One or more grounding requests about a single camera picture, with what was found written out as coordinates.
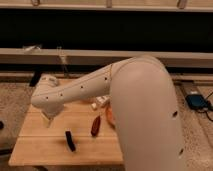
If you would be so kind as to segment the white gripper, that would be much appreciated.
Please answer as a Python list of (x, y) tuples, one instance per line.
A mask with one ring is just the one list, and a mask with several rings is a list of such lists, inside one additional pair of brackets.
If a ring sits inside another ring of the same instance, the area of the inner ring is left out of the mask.
[(61, 104), (42, 106), (41, 111), (47, 117), (45, 120), (46, 128), (49, 128), (51, 126), (54, 117), (59, 115), (63, 108), (64, 106)]

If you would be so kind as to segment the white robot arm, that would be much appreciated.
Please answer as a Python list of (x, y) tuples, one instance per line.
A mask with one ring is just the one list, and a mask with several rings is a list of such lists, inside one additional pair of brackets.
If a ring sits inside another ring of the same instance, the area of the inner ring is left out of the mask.
[(115, 62), (64, 85), (44, 75), (31, 104), (53, 119), (66, 103), (104, 95), (110, 97), (126, 171), (187, 171), (175, 87), (155, 57)]

